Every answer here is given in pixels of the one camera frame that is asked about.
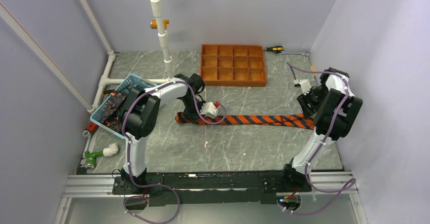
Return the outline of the brown compartment tray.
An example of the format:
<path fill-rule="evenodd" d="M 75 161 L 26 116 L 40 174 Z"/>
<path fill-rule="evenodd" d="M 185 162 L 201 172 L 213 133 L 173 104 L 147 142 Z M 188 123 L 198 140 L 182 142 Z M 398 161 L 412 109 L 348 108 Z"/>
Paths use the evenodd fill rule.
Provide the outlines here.
<path fill-rule="evenodd" d="M 265 87 L 263 48 L 260 45 L 201 45 L 200 76 L 207 86 Z"/>

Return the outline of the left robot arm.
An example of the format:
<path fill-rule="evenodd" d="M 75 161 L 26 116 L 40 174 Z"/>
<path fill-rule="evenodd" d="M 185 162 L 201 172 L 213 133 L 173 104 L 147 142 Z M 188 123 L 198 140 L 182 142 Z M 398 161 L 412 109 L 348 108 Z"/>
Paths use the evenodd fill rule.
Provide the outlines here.
<path fill-rule="evenodd" d="M 185 106 L 182 115 L 194 123 L 203 117 L 201 110 L 205 101 L 198 101 L 196 96 L 204 88 L 203 78 L 194 73 L 190 77 L 177 74 L 171 81 L 159 86 L 131 90 L 120 116 L 121 133 L 126 139 L 121 176 L 126 179 L 125 185 L 132 193 L 138 194 L 146 186 L 147 138 L 156 126 L 160 107 L 178 99 Z"/>

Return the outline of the orange navy striped tie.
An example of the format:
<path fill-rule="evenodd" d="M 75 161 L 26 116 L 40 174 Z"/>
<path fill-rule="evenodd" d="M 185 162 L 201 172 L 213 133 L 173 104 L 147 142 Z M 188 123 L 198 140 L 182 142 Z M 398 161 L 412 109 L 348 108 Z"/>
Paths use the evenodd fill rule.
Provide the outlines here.
<path fill-rule="evenodd" d="M 218 122 L 219 125 L 265 125 L 265 126 L 283 126 L 295 127 L 301 129 L 313 130 L 313 119 L 306 119 L 303 114 L 292 115 L 226 115 L 217 116 L 215 118 L 205 117 L 208 122 Z"/>

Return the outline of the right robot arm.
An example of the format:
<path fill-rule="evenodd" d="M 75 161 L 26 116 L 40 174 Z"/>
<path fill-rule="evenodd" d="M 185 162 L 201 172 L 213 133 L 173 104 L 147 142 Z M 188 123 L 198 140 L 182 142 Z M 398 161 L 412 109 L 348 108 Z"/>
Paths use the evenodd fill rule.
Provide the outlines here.
<path fill-rule="evenodd" d="M 314 164 L 339 138 L 350 132 L 363 105 L 349 86 L 349 74 L 332 67 L 320 72 L 320 85 L 294 79 L 302 94 L 297 98 L 306 119 L 313 119 L 313 135 L 304 148 L 285 164 L 279 184 L 285 191 L 309 186 Z"/>

